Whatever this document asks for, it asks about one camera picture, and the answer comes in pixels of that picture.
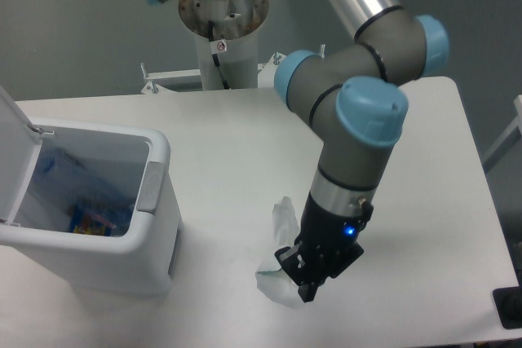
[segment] black cable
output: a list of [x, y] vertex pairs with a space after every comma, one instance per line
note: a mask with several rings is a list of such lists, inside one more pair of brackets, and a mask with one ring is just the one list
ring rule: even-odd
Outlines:
[[[208, 24], [208, 36], [209, 36], [209, 42], [214, 41], [214, 22], [209, 20]], [[219, 57], [217, 53], [212, 53], [212, 60], [214, 61], [215, 67], [218, 69], [218, 74], [221, 77], [221, 83], [223, 84], [223, 88], [225, 90], [230, 90], [230, 85], [227, 82], [227, 79], [223, 75], [223, 72], [221, 71], [221, 63], [219, 62]]]

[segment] white surface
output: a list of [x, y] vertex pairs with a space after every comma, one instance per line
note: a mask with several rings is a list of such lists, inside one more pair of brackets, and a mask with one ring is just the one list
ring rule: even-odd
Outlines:
[[302, 213], [321, 142], [269, 89], [22, 103], [29, 114], [151, 126], [170, 140], [185, 230], [172, 290], [72, 289], [0, 250], [0, 346], [428, 346], [520, 337], [492, 290], [516, 284], [454, 84], [405, 87], [409, 113], [360, 235], [365, 254], [313, 303], [268, 300], [254, 273], [270, 213]]

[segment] black ring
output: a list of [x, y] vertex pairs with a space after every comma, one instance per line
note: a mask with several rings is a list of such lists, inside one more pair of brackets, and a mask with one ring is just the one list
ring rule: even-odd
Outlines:
[[357, 41], [359, 39], [359, 36], [362, 34], [362, 32], [364, 32], [368, 26], [370, 26], [373, 22], [378, 20], [381, 16], [385, 16], [386, 14], [388, 14], [388, 13], [390, 13], [392, 11], [403, 10], [403, 9], [404, 8], [402, 6], [391, 6], [391, 7], [388, 7], [387, 9], [382, 10], [378, 14], [375, 14], [369, 20], [364, 22], [362, 24], [362, 26], [360, 26], [358, 28], [358, 30], [356, 31], [355, 35], [353, 36], [353, 40]]
[[340, 89], [341, 87], [343, 87], [343, 85], [333, 85], [331, 86], [328, 90], [324, 91], [321, 95], [319, 95], [316, 99], [316, 102], [313, 103], [313, 106], [312, 106], [312, 110], [310, 111], [310, 116], [308, 117], [308, 126], [312, 128], [312, 123], [313, 123], [313, 117], [315, 116], [316, 114], [316, 110], [317, 108], [319, 107], [319, 104], [322, 102], [322, 100], [324, 98], [326, 98], [326, 96], [331, 93], [332, 91], [335, 91], [337, 89]]

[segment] snack package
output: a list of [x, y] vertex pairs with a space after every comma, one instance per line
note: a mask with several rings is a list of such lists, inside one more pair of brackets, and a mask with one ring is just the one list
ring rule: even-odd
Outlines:
[[69, 232], [90, 236], [123, 236], [129, 229], [132, 206], [96, 205], [80, 201], [74, 207]]

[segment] blue indicator light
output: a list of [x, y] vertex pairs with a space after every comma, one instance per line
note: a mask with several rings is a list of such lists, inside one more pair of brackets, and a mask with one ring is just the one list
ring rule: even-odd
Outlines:
[[352, 226], [345, 226], [344, 233], [347, 236], [354, 236], [356, 234], [356, 229]]

